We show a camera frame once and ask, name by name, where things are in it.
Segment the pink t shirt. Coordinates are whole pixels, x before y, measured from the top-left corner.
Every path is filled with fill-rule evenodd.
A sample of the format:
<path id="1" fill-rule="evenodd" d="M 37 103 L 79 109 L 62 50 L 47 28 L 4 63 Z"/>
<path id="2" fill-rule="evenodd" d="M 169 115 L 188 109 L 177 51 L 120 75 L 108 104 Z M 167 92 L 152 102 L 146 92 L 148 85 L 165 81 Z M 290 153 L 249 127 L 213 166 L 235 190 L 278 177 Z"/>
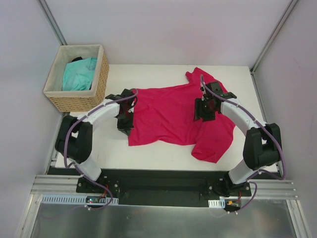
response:
<path id="1" fill-rule="evenodd" d="M 193 145 L 191 155 L 197 160 L 217 163 L 233 142 L 235 124 L 226 116 L 215 120 L 194 120 L 195 99 L 202 97 L 200 76 L 205 83 L 216 79 L 200 68 L 186 72 L 187 84 L 139 89 L 134 108 L 133 129 L 129 146 L 163 141 Z"/>

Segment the wicker basket with liner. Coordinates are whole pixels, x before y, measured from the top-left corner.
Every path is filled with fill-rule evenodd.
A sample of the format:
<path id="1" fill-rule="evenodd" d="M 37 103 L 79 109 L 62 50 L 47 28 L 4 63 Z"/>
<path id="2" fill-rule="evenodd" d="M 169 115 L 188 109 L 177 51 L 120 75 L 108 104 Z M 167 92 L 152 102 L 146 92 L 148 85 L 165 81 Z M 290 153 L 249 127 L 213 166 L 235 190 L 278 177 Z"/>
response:
<path id="1" fill-rule="evenodd" d="M 91 89 L 63 91 L 62 78 L 66 65 L 77 57 L 97 58 Z M 105 99 L 108 73 L 109 64 L 102 45 L 60 46 L 48 75 L 44 94 L 60 112 L 86 112 Z"/>

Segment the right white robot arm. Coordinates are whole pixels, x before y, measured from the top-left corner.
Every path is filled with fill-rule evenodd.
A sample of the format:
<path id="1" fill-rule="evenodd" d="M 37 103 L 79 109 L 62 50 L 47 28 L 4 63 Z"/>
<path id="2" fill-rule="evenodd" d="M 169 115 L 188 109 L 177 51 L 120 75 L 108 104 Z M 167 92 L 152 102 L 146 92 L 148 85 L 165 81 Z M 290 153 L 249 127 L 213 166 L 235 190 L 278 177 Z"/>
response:
<path id="1" fill-rule="evenodd" d="M 233 196 L 256 173 L 283 161 L 280 128 L 256 119 L 245 109 L 232 92 L 224 92 L 217 81 L 201 82 L 201 98 L 195 99 L 195 120 L 208 122 L 216 127 L 236 126 L 245 136 L 242 160 L 212 187 L 219 196 Z"/>

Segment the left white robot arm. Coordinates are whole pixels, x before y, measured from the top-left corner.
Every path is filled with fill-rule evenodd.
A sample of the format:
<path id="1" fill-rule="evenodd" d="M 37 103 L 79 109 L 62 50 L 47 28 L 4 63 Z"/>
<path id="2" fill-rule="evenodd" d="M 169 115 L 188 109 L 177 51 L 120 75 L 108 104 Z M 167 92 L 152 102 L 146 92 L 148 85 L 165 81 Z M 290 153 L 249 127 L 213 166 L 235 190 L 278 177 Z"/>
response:
<path id="1" fill-rule="evenodd" d="M 134 128 L 134 107 L 137 89 L 124 89 L 121 94 L 110 94 L 79 116 L 67 115 L 62 119 L 55 142 L 55 150 L 63 155 L 64 166 L 74 166 L 87 180 L 88 188 L 99 193 L 104 189 L 102 170 L 92 158 L 93 132 L 109 119 L 117 119 L 117 129 L 129 136 Z"/>

